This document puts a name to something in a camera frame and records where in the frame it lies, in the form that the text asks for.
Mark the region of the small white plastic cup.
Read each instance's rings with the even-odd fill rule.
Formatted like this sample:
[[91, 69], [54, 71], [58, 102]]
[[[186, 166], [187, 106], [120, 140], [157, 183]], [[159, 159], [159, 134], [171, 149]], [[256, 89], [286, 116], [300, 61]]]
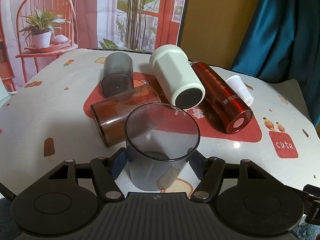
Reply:
[[233, 75], [226, 80], [227, 85], [250, 107], [254, 101], [247, 87], [243, 83], [242, 79], [238, 75]]

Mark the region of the dark grey translucent cup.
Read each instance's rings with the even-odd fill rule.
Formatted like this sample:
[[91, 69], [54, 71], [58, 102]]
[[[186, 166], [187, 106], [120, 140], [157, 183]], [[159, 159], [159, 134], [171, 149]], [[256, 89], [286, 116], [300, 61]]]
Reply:
[[105, 59], [101, 90], [108, 98], [133, 88], [133, 61], [123, 52], [114, 52]]

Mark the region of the brown translucent cup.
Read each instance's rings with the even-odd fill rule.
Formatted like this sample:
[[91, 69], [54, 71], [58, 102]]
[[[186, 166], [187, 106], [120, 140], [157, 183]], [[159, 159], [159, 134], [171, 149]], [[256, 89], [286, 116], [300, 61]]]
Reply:
[[125, 140], [125, 121], [134, 109], [160, 101], [150, 85], [143, 85], [91, 104], [90, 110], [105, 146], [109, 148]]

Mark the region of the teal curtain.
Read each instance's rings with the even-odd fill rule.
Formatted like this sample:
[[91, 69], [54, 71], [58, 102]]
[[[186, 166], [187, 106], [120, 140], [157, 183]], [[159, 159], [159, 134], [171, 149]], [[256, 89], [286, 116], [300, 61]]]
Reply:
[[319, 0], [259, 0], [231, 69], [269, 83], [297, 80], [318, 126]]

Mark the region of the red metallic bottle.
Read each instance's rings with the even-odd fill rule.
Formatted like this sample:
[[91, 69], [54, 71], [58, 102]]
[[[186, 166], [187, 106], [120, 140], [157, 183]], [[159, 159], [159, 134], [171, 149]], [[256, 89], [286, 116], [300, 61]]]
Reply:
[[234, 134], [244, 129], [253, 118], [250, 107], [208, 64], [192, 62], [190, 66], [203, 84], [205, 101], [217, 115], [224, 132]]

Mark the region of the clear grey translucent cup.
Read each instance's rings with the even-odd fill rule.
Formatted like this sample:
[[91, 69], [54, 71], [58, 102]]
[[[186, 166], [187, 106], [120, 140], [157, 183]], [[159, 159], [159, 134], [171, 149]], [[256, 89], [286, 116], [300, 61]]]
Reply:
[[200, 129], [186, 111], [169, 104], [148, 103], [125, 121], [130, 178], [144, 191], [169, 188], [200, 143]]

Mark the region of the printed room scene backdrop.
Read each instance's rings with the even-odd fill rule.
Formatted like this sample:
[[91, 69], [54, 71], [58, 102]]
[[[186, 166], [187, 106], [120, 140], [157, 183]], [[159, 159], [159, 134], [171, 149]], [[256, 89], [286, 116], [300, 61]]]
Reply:
[[1, 0], [3, 83], [18, 90], [55, 56], [24, 57], [32, 36], [23, 32], [27, 17], [52, 11], [63, 18], [54, 35], [78, 48], [152, 52], [175, 44], [185, 0]]

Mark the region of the white cylindrical cup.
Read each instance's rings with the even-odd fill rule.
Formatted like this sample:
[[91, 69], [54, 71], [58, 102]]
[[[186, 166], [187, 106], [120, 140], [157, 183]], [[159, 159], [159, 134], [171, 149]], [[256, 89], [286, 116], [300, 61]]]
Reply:
[[150, 56], [149, 64], [172, 105], [188, 110], [203, 101], [206, 90], [180, 47], [173, 44], [160, 46]]

